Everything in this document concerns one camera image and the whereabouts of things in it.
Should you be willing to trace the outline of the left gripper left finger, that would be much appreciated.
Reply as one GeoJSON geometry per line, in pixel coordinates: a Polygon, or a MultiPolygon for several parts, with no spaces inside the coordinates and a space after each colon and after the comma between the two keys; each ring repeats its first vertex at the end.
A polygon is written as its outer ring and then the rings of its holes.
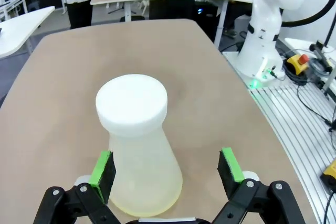
{"type": "Polygon", "coordinates": [[[102,151],[87,183],[65,191],[50,187],[45,191],[34,223],[75,223],[88,217],[91,223],[119,223],[107,206],[116,168],[111,151],[102,151]]]}

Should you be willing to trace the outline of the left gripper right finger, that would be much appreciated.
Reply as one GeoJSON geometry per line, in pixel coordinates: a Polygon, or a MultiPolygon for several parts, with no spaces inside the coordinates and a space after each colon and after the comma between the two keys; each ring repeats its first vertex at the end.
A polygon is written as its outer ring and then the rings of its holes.
{"type": "Polygon", "coordinates": [[[305,223],[294,194],[285,181],[264,185],[245,178],[231,148],[222,148],[217,167],[228,202],[212,223],[242,223],[258,213],[264,223],[305,223]]]}

